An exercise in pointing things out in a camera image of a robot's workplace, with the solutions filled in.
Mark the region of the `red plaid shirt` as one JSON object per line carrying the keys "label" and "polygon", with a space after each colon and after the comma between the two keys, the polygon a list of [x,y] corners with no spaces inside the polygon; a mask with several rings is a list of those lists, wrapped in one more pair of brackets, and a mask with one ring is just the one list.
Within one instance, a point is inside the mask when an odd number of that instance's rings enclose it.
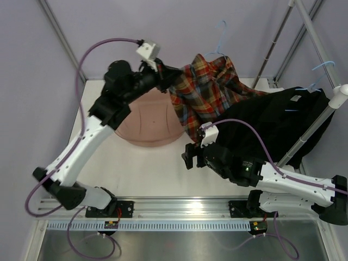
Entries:
{"label": "red plaid shirt", "polygon": [[182,127],[194,142],[200,140],[199,127],[215,121],[231,105],[266,95],[242,83],[227,56],[207,61],[198,54],[182,71],[169,93]]}

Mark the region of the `light blue wire hanger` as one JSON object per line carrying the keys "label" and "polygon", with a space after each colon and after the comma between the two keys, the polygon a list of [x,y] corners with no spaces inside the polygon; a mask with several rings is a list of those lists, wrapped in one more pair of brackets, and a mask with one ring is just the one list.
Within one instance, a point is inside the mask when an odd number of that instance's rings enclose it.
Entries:
{"label": "light blue wire hanger", "polygon": [[212,52],[208,52],[204,55],[205,58],[207,58],[210,55],[220,55],[222,57],[225,57],[225,54],[222,53],[221,48],[222,48],[223,40],[225,38],[226,31],[227,31],[226,21],[225,20],[219,21],[218,24],[215,26],[215,28],[221,30],[219,41],[218,41],[215,49]]}

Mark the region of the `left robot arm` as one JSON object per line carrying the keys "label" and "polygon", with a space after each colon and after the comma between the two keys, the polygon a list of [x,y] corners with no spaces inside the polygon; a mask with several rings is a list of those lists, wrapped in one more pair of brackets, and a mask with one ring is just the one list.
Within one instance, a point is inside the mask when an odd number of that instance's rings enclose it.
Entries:
{"label": "left robot arm", "polygon": [[129,105],[150,90],[161,92],[174,84],[183,73],[181,69],[166,66],[155,59],[154,66],[143,61],[134,72],[125,60],[108,66],[100,96],[82,116],[79,134],[75,136],[46,168],[37,167],[33,177],[66,210],[86,206],[101,216],[110,217],[117,211],[117,197],[103,187],[90,187],[77,181],[78,175],[103,141],[112,135],[131,113]]}

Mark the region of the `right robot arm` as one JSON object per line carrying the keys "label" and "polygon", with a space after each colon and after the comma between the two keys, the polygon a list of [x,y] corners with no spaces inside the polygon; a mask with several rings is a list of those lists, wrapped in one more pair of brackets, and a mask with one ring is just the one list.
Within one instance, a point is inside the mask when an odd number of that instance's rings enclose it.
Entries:
{"label": "right robot arm", "polygon": [[196,158],[197,167],[207,166],[231,183],[252,187],[246,209],[253,216],[300,210],[333,225],[347,225],[347,179],[343,176],[318,178],[278,169],[257,158],[234,155],[216,143],[187,144],[182,158],[188,170]]}

